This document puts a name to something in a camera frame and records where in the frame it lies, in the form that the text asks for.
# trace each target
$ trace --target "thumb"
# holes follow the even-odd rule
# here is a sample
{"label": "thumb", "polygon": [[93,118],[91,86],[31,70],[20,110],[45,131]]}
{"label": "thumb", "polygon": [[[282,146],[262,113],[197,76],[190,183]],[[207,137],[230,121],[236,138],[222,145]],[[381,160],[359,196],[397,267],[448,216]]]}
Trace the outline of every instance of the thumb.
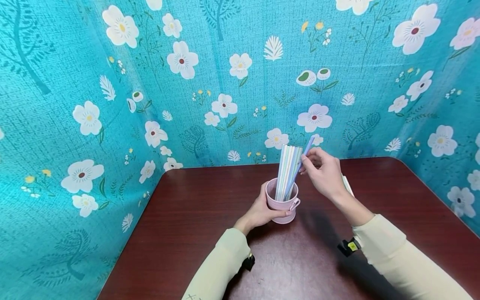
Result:
{"label": "thumb", "polygon": [[312,161],[308,159],[305,155],[302,154],[301,156],[301,162],[305,169],[307,170],[307,173],[310,175],[312,172],[316,171],[317,168],[313,165]]}
{"label": "thumb", "polygon": [[270,218],[275,219],[275,218],[283,218],[285,216],[291,215],[292,212],[289,210],[271,210],[270,211]]}

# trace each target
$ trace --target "mug handle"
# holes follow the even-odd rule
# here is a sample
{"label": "mug handle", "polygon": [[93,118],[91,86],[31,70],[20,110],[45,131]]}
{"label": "mug handle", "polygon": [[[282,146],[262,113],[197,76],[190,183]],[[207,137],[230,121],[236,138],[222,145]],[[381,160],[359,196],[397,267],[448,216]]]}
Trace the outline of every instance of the mug handle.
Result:
{"label": "mug handle", "polygon": [[300,202],[301,202],[300,199],[296,198],[295,200],[293,200],[292,205],[290,206],[290,208],[288,210],[289,211],[294,210],[297,206],[300,205]]}

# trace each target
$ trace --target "wooden table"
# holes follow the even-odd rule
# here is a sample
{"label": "wooden table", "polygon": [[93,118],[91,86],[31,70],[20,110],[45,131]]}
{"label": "wooden table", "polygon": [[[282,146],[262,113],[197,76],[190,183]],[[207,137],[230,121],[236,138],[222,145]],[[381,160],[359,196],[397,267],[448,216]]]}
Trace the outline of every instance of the wooden table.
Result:
{"label": "wooden table", "polygon": [[[355,196],[403,230],[408,239],[480,299],[480,240],[402,162],[341,161]],[[99,299],[180,299],[225,229],[233,226],[276,177],[278,165],[172,170],[163,175]],[[248,235],[256,258],[224,299],[400,299],[360,252],[336,245],[352,236],[338,210],[299,176],[295,220]]]}

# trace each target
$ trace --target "pink mug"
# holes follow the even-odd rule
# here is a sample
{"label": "pink mug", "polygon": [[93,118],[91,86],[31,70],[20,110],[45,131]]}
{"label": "pink mug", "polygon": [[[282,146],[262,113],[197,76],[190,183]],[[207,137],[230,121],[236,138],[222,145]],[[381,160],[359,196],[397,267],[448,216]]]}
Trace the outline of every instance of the pink mug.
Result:
{"label": "pink mug", "polygon": [[276,178],[273,178],[267,183],[265,187],[265,192],[267,194],[267,204],[273,210],[289,210],[292,212],[291,215],[275,218],[272,221],[278,224],[287,224],[293,221],[295,218],[295,209],[300,204],[300,199],[297,197],[299,193],[299,188],[296,183],[293,183],[292,194],[293,197],[285,202],[279,202],[275,200],[275,192],[276,192]]}

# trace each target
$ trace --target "left hand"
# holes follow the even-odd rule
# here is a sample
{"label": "left hand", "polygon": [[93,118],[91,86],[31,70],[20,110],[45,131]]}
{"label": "left hand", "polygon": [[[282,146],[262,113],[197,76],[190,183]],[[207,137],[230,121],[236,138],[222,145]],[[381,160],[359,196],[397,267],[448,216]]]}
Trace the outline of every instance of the left hand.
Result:
{"label": "left hand", "polygon": [[268,182],[262,184],[260,188],[260,194],[257,199],[253,202],[252,206],[246,214],[244,214],[238,221],[235,223],[233,228],[240,230],[245,236],[250,232],[250,230],[255,227],[265,225],[270,222],[272,219],[285,217],[292,214],[289,210],[271,210],[267,206],[267,197],[265,192],[265,187]]}

